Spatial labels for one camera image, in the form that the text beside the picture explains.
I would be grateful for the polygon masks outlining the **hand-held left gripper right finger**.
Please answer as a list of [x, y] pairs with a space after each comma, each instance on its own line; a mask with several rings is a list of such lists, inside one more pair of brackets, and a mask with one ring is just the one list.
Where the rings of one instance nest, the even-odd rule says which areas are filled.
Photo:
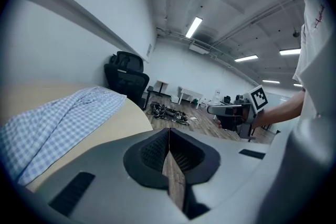
[[171, 129], [170, 150], [188, 164], [184, 211], [170, 213], [170, 223], [261, 223], [279, 169], [278, 137], [267, 145]]

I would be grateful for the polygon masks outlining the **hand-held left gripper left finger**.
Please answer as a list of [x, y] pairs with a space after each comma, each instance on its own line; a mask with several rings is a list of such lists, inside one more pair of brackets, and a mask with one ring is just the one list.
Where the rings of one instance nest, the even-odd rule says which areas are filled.
[[37, 211], [48, 223], [186, 223], [162, 173], [168, 152], [168, 129], [94, 146], [40, 185]]

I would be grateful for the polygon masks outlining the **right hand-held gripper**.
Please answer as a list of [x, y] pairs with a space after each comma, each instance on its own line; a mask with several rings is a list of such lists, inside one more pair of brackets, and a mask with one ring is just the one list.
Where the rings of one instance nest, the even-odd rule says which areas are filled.
[[240, 130], [244, 125], [253, 125], [257, 115], [268, 104], [262, 86], [237, 95], [234, 104], [212, 105], [207, 108], [209, 114], [217, 115], [218, 127], [229, 131]]

